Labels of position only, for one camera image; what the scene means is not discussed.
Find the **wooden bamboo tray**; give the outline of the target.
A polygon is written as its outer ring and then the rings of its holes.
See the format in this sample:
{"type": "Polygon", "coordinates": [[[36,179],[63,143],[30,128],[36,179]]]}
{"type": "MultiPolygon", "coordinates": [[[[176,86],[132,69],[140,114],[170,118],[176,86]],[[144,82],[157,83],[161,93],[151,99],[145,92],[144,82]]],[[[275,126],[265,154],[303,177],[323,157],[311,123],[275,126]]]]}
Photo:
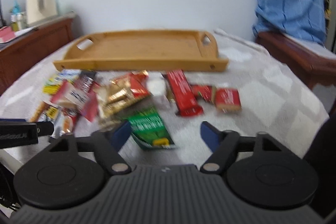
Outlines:
{"type": "Polygon", "coordinates": [[[222,72],[229,59],[220,57],[217,41],[206,31],[127,30],[100,32],[75,40],[57,70],[222,72]]]}

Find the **pink pastry packet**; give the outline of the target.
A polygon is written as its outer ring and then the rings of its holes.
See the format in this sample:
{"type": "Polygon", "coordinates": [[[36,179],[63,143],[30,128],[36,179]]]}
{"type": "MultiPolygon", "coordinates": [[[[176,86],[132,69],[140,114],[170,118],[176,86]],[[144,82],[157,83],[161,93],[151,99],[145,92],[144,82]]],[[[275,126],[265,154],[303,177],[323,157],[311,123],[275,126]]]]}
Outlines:
{"type": "Polygon", "coordinates": [[[100,85],[93,81],[86,92],[64,81],[60,89],[51,97],[50,102],[64,109],[75,110],[86,120],[92,122],[98,113],[96,89],[99,87],[100,85]]]}

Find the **dark red stick packet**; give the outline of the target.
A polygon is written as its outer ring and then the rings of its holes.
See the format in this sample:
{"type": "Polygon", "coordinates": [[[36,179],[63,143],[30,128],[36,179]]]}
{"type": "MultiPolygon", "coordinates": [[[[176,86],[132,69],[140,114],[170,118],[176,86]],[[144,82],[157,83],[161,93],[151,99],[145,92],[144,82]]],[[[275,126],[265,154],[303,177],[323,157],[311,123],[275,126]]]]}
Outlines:
{"type": "Polygon", "coordinates": [[[96,79],[96,74],[96,71],[81,71],[78,79],[74,83],[75,92],[87,94],[96,79]]]}

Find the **small bottles group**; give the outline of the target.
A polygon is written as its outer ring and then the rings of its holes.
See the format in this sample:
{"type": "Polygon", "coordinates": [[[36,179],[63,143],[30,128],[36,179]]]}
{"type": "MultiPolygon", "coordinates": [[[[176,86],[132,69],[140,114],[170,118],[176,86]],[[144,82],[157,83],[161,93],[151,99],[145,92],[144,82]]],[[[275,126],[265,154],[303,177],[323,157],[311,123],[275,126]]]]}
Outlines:
{"type": "Polygon", "coordinates": [[[24,30],[27,28],[26,12],[22,11],[17,0],[14,0],[14,5],[10,10],[11,15],[11,28],[14,32],[24,30]]]}

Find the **small red candy packet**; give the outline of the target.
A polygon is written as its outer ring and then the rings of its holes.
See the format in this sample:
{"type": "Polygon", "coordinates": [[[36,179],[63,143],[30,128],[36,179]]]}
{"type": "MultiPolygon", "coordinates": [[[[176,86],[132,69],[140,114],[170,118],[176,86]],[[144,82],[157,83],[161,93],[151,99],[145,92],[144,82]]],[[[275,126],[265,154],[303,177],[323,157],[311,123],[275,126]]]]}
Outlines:
{"type": "Polygon", "coordinates": [[[205,102],[214,103],[217,88],[212,85],[191,85],[193,95],[205,102]]]}

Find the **wooden side cabinet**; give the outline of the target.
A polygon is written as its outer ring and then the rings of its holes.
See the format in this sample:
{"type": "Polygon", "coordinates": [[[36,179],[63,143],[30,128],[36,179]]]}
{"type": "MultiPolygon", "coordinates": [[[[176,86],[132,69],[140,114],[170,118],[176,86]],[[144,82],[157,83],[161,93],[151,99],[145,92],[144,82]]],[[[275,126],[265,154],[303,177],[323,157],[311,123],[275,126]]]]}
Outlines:
{"type": "Polygon", "coordinates": [[[69,12],[1,46],[1,93],[39,61],[74,39],[75,17],[74,12],[69,12]]]}

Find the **pink box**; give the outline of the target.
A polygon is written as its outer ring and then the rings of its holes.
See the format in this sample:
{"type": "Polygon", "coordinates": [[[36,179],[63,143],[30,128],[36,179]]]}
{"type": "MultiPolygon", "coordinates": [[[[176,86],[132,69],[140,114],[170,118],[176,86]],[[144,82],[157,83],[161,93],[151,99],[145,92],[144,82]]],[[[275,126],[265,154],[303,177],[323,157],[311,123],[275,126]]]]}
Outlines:
{"type": "Polygon", "coordinates": [[[0,29],[0,43],[7,43],[12,39],[15,39],[15,32],[12,30],[10,26],[2,27],[0,29]]]}

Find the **long red snack bar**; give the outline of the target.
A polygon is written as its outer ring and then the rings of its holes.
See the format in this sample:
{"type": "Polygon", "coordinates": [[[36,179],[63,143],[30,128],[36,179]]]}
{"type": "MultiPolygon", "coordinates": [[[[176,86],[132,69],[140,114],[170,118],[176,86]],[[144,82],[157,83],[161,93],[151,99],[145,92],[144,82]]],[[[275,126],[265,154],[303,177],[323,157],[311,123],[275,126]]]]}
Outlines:
{"type": "Polygon", "coordinates": [[[168,71],[166,78],[175,98],[177,115],[193,117],[203,114],[203,108],[198,104],[182,70],[168,71]]]}

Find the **grey checked blanket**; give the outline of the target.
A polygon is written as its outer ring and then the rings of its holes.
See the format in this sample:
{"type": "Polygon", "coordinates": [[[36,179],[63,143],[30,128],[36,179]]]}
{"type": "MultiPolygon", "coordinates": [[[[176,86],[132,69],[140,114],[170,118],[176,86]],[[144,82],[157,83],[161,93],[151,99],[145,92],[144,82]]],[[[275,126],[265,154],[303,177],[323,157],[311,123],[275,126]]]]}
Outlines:
{"type": "MultiPolygon", "coordinates": [[[[220,130],[234,130],[255,136],[267,132],[303,157],[316,132],[329,118],[322,102],[284,64],[270,56],[254,42],[214,30],[219,54],[230,60],[223,73],[185,73],[191,83],[235,88],[239,91],[242,110],[220,113],[212,105],[200,102],[204,114],[180,118],[175,105],[160,109],[175,149],[144,151],[130,138],[120,151],[131,165],[201,164],[211,155],[200,136],[202,121],[220,130]]],[[[30,119],[42,101],[45,82],[55,72],[53,61],[62,59],[74,42],[60,48],[23,74],[1,96],[1,118],[30,119]]],[[[1,149],[1,163],[15,173],[24,163],[49,145],[48,137],[24,147],[1,149]]]]}

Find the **green wasabi peas packet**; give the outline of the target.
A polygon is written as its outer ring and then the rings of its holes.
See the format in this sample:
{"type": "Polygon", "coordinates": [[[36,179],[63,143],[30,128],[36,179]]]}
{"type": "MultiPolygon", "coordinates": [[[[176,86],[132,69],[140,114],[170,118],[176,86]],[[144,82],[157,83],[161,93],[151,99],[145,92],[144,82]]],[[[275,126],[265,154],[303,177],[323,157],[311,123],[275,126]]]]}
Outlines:
{"type": "Polygon", "coordinates": [[[154,106],[128,116],[131,136],[143,150],[172,149],[175,143],[154,106]]]}

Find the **peanut chocolate bar packet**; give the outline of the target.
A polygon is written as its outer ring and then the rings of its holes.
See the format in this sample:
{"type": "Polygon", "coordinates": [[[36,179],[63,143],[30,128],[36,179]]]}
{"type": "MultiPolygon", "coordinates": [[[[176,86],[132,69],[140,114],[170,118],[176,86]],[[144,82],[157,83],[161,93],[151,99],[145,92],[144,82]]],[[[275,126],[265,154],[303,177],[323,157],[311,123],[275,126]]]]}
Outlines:
{"type": "Polygon", "coordinates": [[[30,122],[51,122],[54,126],[53,138],[73,134],[79,118],[75,110],[65,109],[42,101],[29,119],[30,122]]]}

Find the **white clear candy packet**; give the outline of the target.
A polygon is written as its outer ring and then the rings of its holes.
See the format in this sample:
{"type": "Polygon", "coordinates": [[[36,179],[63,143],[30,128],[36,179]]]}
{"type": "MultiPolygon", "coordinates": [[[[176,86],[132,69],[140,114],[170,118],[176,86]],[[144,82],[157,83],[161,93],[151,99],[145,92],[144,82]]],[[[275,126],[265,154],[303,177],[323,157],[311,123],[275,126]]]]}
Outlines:
{"type": "Polygon", "coordinates": [[[170,102],[167,98],[167,84],[163,77],[149,77],[146,81],[146,88],[155,106],[159,109],[170,108],[170,102]]]}

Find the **red gold nut packet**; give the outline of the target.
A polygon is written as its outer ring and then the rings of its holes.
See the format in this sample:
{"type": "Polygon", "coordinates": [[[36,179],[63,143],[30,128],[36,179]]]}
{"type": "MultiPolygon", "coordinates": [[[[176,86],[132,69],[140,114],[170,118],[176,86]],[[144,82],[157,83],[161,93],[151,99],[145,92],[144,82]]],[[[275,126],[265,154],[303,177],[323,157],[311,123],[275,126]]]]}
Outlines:
{"type": "Polygon", "coordinates": [[[147,71],[130,72],[99,87],[96,96],[100,120],[106,120],[150,96],[145,87],[148,76],[147,71]]]}

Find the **red wafer biscuit packet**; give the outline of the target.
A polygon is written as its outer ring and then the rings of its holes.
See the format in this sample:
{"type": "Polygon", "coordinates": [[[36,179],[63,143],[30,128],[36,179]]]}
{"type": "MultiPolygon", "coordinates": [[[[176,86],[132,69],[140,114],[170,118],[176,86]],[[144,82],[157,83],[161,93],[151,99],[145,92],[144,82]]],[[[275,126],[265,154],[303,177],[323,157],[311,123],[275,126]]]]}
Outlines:
{"type": "Polygon", "coordinates": [[[215,107],[224,112],[240,111],[242,105],[239,91],[231,88],[217,89],[215,93],[215,107]]]}

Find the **yellow America snack packet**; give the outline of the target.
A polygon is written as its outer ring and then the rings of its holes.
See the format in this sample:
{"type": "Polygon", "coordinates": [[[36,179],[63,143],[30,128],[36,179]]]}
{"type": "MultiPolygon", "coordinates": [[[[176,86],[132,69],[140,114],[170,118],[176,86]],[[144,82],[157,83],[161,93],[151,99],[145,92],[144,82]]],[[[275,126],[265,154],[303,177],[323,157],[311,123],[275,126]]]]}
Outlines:
{"type": "Polygon", "coordinates": [[[49,95],[57,93],[64,81],[74,83],[78,79],[80,73],[81,70],[79,69],[63,69],[46,81],[42,89],[43,93],[49,95]]]}

